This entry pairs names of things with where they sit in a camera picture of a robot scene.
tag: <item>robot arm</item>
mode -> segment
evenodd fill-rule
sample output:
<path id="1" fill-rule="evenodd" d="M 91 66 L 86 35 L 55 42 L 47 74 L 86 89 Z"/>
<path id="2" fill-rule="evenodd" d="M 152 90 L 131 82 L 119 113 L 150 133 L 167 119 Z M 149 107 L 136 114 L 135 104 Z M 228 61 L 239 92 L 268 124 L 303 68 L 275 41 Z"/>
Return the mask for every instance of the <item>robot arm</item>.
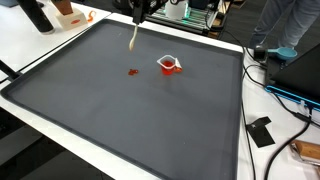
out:
<path id="1" fill-rule="evenodd" d="M 160 9 L 168 0 L 130 0 L 133 4 L 133 22 L 142 23 L 146 15 L 151 15 Z"/>

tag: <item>person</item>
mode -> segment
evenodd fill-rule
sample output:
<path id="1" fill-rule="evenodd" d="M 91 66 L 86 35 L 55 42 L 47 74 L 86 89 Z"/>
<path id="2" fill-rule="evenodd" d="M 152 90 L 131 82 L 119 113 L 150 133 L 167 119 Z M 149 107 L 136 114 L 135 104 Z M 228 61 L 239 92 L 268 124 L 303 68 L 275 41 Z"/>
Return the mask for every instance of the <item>person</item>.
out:
<path id="1" fill-rule="evenodd" d="M 283 31 L 278 36 L 278 47 L 294 48 L 303 34 L 320 14 L 320 0 L 267 0 L 261 17 L 252 34 L 249 47 L 262 44 L 279 21 L 281 15 L 292 5 Z"/>

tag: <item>red liquid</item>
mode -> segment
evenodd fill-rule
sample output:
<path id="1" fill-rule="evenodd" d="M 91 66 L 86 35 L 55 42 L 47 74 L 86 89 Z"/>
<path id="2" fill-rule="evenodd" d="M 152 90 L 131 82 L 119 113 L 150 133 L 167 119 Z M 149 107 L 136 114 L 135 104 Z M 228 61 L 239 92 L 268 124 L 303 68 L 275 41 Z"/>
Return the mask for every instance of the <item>red liquid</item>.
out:
<path id="1" fill-rule="evenodd" d="M 162 64 L 166 67 L 172 67 L 174 65 L 174 63 L 169 60 L 164 61 Z M 164 75 L 171 75 L 174 71 L 174 67 L 172 69 L 166 69 L 163 66 L 161 66 L 161 70 Z"/>
<path id="2" fill-rule="evenodd" d="M 138 70 L 137 69 L 130 69 L 130 71 L 128 72 L 128 75 L 133 76 L 135 74 L 138 74 Z"/>

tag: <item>white table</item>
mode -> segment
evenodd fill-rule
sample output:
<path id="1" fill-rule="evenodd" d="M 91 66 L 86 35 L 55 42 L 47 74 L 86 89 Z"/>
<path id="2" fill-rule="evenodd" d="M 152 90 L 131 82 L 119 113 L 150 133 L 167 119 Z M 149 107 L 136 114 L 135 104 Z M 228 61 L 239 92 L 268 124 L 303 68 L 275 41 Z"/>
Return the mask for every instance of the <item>white table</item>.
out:
<path id="1" fill-rule="evenodd" d="M 132 24 L 132 18 L 119 14 L 112 14 L 108 16 L 107 19 L 113 19 L 126 24 Z M 242 48 L 236 45 L 149 22 L 144 22 L 141 27 L 234 51 L 242 51 Z M 36 66 L 43 59 L 37 61 L 23 72 L 26 72 L 30 68 Z M 245 64 L 248 65 L 250 63 L 252 62 L 249 60 L 249 58 L 246 58 Z M 249 72 L 251 72 L 252 76 L 257 80 L 261 80 L 263 78 L 263 73 L 259 70 L 250 69 Z M 0 89 L 9 83 L 9 81 L 4 82 L 0 85 Z M 270 94 L 266 93 L 263 89 L 252 84 L 248 80 L 244 81 L 243 98 L 247 121 L 253 122 L 259 117 L 269 116 L 272 120 L 272 123 L 267 125 L 267 128 L 277 143 L 275 145 L 259 149 L 256 147 L 254 142 L 251 141 L 256 164 L 257 179 L 260 180 L 263 177 L 264 168 L 271 154 L 285 140 L 300 131 L 304 124 L 301 121 L 293 118 L 292 115 L 288 114 Z M 285 101 L 285 103 L 290 108 L 297 109 L 296 104 L 288 101 Z M 105 151 L 104 149 L 88 142 L 87 140 L 84 140 L 59 126 L 6 101 L 2 97 L 0 97 L 0 106 L 115 179 L 158 179 L 143 169 L 140 169 L 139 167 L 109 153 L 108 151 Z M 315 127 L 310 127 L 310 129 L 300 139 L 320 144 L 320 138 L 318 138 L 319 135 L 320 131 L 318 129 Z M 249 151 L 242 121 L 240 126 L 238 154 L 238 179 L 252 179 Z M 286 149 L 275 160 L 270 171 L 269 179 L 285 178 L 297 180 L 316 180 L 318 179 L 318 176 L 316 175 L 316 172 L 312 166 L 304 165 L 294 161 L 288 153 L 288 149 Z"/>
<path id="2" fill-rule="evenodd" d="M 15 71 L 111 14 L 107 11 L 72 3 L 72 6 L 82 11 L 87 18 L 91 10 L 96 12 L 96 16 L 88 25 L 64 31 L 55 18 L 57 8 L 50 1 L 40 0 L 40 2 L 44 3 L 42 10 L 55 28 L 53 34 L 42 35 L 20 6 L 13 8 L 0 6 L 0 60 Z M 6 77 L 6 74 L 0 72 L 0 81 Z"/>

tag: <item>gray mat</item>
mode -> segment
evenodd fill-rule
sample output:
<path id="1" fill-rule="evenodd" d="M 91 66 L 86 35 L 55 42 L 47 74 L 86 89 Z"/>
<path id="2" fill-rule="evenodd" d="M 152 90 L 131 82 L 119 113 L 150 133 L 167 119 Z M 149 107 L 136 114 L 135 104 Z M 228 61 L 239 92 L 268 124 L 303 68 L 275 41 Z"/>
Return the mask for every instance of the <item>gray mat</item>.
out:
<path id="1" fill-rule="evenodd" d="M 242 54 L 141 28 L 130 53 L 132 34 L 104 20 L 1 93 L 160 178 L 236 179 Z"/>

